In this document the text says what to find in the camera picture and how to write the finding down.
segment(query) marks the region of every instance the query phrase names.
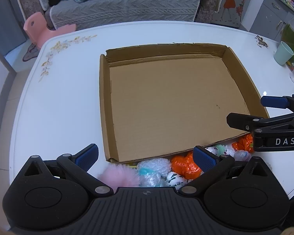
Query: cabinet handle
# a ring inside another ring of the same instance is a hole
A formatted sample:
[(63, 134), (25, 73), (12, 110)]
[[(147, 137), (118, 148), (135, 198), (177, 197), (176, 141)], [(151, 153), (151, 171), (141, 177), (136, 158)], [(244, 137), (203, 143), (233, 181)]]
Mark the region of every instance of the cabinet handle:
[(279, 26), (280, 26), (281, 23), (282, 23), (282, 20), (280, 20), (279, 24), (276, 27), (276, 30), (278, 30), (278, 28), (279, 28)]
[(272, 3), (272, 6), (275, 8), (275, 9), (280, 9), (277, 5), (275, 5), (274, 3)]

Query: gold floral decal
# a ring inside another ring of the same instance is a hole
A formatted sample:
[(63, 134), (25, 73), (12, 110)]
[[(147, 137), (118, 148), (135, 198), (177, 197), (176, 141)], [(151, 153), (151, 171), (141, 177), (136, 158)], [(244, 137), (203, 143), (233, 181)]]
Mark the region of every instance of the gold floral decal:
[(43, 79), (45, 75), (47, 76), (49, 74), (49, 69), (50, 69), (50, 66), (52, 65), (52, 58), (54, 57), (55, 54), (60, 53), (60, 51), (64, 49), (67, 49), (69, 46), (71, 46), (72, 43), (78, 44), (84, 41), (89, 42), (93, 37), (96, 37), (96, 36), (97, 35), (87, 36), (87, 37), (84, 36), (82, 38), (80, 38), (80, 36), (77, 36), (72, 41), (65, 40), (62, 43), (58, 41), (52, 48), (50, 48), (50, 51), (46, 54), (47, 61), (45, 61), (41, 65), (43, 68), (43, 71), (41, 72), (39, 82)]

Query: white ball with black spots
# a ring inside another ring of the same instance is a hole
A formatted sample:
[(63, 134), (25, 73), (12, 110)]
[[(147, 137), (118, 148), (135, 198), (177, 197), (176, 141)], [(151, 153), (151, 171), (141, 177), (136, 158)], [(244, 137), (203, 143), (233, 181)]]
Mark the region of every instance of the white ball with black spots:
[(179, 190), (182, 186), (186, 185), (188, 182), (192, 181), (192, 179), (185, 179), (181, 175), (171, 171), (165, 181), (169, 186), (174, 186), (177, 190)]

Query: painted girl figure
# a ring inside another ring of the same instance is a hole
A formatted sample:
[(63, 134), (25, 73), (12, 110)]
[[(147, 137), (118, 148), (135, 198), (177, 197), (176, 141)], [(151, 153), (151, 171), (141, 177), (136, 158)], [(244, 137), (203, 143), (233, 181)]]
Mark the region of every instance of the painted girl figure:
[(228, 13), (229, 13), (229, 16), (231, 19), (230, 9), (235, 8), (235, 7), (236, 7), (235, 0), (225, 0), (225, 3), (223, 4), (224, 10), (221, 15), (221, 20), (223, 20), (223, 15), (224, 15), (224, 12), (226, 9), (228, 10)]

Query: rug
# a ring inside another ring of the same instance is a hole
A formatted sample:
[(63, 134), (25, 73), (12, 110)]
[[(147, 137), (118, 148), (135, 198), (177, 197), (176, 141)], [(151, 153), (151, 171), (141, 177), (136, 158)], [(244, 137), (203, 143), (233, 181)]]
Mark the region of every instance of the rug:
[(34, 44), (30, 44), (26, 54), (23, 56), (23, 62), (26, 62), (32, 58), (38, 57), (39, 49)]

